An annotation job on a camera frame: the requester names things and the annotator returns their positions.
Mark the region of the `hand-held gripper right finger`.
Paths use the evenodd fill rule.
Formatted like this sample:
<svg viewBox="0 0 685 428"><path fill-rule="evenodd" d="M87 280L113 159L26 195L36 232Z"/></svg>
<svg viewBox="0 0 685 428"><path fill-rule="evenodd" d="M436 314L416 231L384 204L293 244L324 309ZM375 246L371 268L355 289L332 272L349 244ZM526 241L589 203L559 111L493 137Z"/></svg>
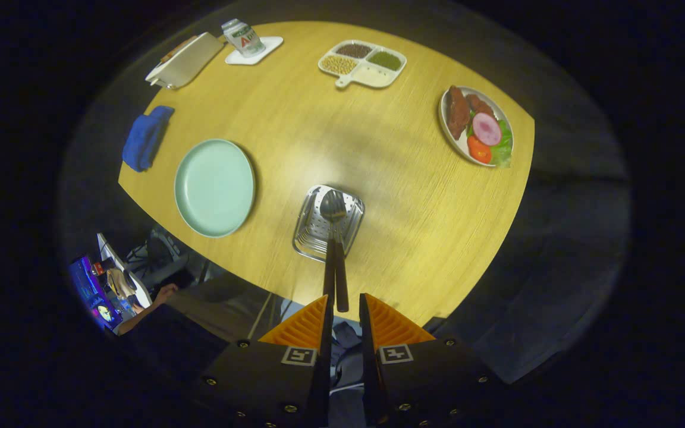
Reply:
<svg viewBox="0 0 685 428"><path fill-rule="evenodd" d="M467 344L437 338L360 295L363 403L375 427L465 427L495 416L508 387Z"/></svg>

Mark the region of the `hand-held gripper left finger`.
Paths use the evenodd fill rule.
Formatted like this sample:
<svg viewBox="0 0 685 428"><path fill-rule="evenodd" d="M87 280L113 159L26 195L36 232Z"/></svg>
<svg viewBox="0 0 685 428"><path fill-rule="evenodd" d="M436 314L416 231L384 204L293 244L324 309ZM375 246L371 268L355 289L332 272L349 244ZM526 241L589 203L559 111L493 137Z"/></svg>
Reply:
<svg viewBox="0 0 685 428"><path fill-rule="evenodd" d="M190 384L217 426L325 427L334 304L323 295L263 338L229 344Z"/></svg>

